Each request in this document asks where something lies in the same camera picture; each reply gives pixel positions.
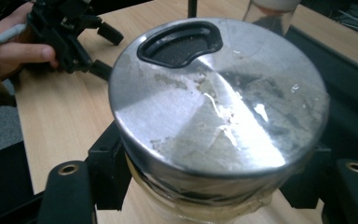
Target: lid handle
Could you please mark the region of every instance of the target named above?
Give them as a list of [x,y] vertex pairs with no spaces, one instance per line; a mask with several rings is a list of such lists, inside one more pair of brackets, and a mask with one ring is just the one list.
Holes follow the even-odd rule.
[[223,47],[219,29],[207,21],[174,25],[151,35],[137,51],[144,62],[168,68],[181,68],[200,55],[217,52]]

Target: black clamp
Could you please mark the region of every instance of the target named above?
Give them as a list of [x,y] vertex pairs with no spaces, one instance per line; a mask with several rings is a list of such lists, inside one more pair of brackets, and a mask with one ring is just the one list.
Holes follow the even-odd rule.
[[85,29],[98,29],[98,35],[118,45],[124,36],[101,18],[91,15],[89,3],[90,0],[36,0],[28,14],[28,23],[38,42],[56,50],[65,72],[90,72],[107,80],[112,67],[99,60],[94,62],[77,37]]

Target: stainless steel lid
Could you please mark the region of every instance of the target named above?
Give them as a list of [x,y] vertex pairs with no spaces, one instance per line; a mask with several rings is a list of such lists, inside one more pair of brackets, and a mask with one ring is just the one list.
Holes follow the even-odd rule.
[[117,59],[109,96],[146,179],[215,201],[280,185],[312,152],[328,113],[302,52],[252,24],[215,18],[139,36]]

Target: black mount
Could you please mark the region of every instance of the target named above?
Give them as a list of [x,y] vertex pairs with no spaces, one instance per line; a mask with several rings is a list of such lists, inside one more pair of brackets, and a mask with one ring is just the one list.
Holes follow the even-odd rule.
[[85,29],[98,29],[98,35],[118,45],[124,36],[101,18],[91,15],[89,3],[90,0],[36,0],[28,15],[28,23],[38,42],[56,50],[65,72],[90,72],[107,80],[112,67],[99,60],[94,62],[77,37]]
[[85,161],[53,168],[45,191],[0,216],[6,223],[97,223],[98,210],[121,210],[131,181],[125,150],[113,122],[89,149]]

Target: table surface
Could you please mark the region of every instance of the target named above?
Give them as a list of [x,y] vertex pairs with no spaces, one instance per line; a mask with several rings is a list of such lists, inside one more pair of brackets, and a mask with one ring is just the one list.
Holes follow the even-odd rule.
[[[247,5],[248,0],[199,0],[198,17],[241,20]],[[119,46],[112,46],[95,30],[85,31],[79,40],[92,59],[113,65],[138,35],[186,16],[187,1],[154,0],[102,15],[104,21],[125,36]],[[302,6],[297,8],[292,24],[358,63],[358,34],[354,31]],[[35,193],[44,190],[48,172],[56,165],[85,160],[88,149],[114,120],[107,83],[92,74],[24,70],[16,98]],[[322,223],[320,208],[293,209],[277,190],[269,206],[241,217],[236,223]],[[123,211],[98,211],[98,219],[99,223],[164,223],[134,181]]]

